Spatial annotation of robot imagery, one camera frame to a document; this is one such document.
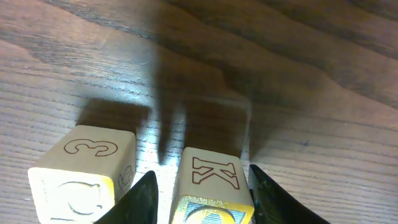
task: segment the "block with number 3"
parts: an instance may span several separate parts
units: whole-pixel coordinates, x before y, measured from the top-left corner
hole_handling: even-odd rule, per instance
[[[177,223],[247,224],[254,212],[238,157],[187,147],[174,187],[171,219]]]
[[[77,126],[28,170],[41,223],[92,223],[131,188],[136,136]]]

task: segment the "front face of block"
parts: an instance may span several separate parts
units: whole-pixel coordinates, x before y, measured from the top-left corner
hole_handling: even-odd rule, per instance
[[[77,126],[28,170],[40,222],[97,221],[131,188],[135,168],[133,133]]]
[[[184,149],[176,190],[175,224],[245,224],[254,212],[240,159],[234,156]]]

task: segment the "white cube block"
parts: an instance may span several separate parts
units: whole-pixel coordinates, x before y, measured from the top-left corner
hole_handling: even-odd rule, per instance
[[[136,136],[77,126],[28,170],[41,223],[92,223],[131,188]]]
[[[247,224],[253,212],[238,157],[192,147],[183,150],[174,188],[173,224]]]

